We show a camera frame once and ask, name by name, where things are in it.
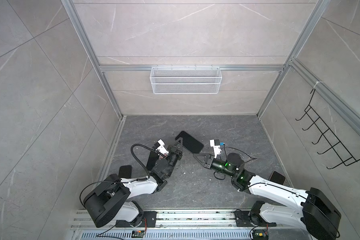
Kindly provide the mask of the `phone with black screen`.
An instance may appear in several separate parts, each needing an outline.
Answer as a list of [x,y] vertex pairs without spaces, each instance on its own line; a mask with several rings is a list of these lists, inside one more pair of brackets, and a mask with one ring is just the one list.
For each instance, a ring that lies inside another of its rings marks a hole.
[[131,165],[120,166],[119,168],[119,177],[122,179],[130,179],[132,177],[132,169]]

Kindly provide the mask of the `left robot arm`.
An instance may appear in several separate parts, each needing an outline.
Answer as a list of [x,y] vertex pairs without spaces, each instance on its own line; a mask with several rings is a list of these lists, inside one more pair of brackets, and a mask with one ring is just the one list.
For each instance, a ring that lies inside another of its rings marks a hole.
[[[143,147],[158,157],[151,170],[134,153],[137,147]],[[104,227],[113,220],[126,222],[132,227],[137,227],[144,221],[143,209],[136,201],[129,199],[157,193],[167,185],[167,179],[171,177],[177,162],[183,156],[183,138],[177,139],[167,148],[162,140],[156,142],[152,148],[134,144],[131,146],[131,154],[145,170],[145,177],[122,178],[111,174],[103,181],[92,183],[97,186],[80,200],[97,228]]]

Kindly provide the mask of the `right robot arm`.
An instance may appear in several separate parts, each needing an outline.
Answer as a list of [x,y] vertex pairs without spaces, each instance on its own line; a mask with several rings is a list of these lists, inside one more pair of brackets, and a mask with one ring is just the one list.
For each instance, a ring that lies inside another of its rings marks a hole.
[[194,154],[193,157],[202,167],[229,176],[238,192],[276,202],[275,205],[255,202],[246,217],[254,226],[292,226],[308,231],[317,240],[336,240],[341,236],[341,213],[319,189],[300,190],[267,180],[246,170],[238,154],[229,154],[226,161],[211,154]]

